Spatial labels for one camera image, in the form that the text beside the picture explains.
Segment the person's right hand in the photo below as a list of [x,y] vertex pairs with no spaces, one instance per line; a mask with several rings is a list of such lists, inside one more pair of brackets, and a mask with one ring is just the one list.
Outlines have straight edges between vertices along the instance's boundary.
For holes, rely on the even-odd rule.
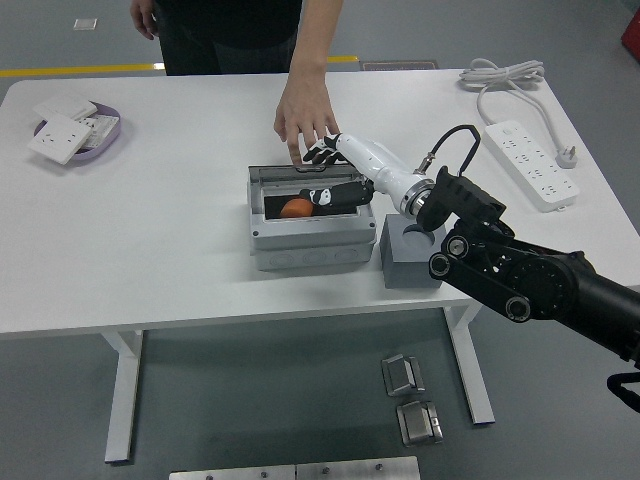
[[129,13],[133,26],[148,40],[155,40],[159,37],[155,7],[154,0],[132,0],[130,3]]

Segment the person's left hand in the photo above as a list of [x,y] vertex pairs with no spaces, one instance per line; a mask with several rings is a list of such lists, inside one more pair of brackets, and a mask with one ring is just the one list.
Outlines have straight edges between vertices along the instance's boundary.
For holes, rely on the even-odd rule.
[[274,131],[294,165],[302,163],[302,146],[310,149],[321,137],[339,132],[323,75],[289,76],[276,108]]

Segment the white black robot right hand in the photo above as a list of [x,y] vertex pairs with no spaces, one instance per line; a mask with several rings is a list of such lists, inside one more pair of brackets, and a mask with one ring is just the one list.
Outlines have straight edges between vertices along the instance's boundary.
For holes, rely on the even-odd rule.
[[349,162],[360,174],[373,182],[374,189],[388,195],[399,213],[408,208],[409,200],[424,175],[414,174],[405,163],[383,145],[340,133],[323,137],[303,156],[304,162]]

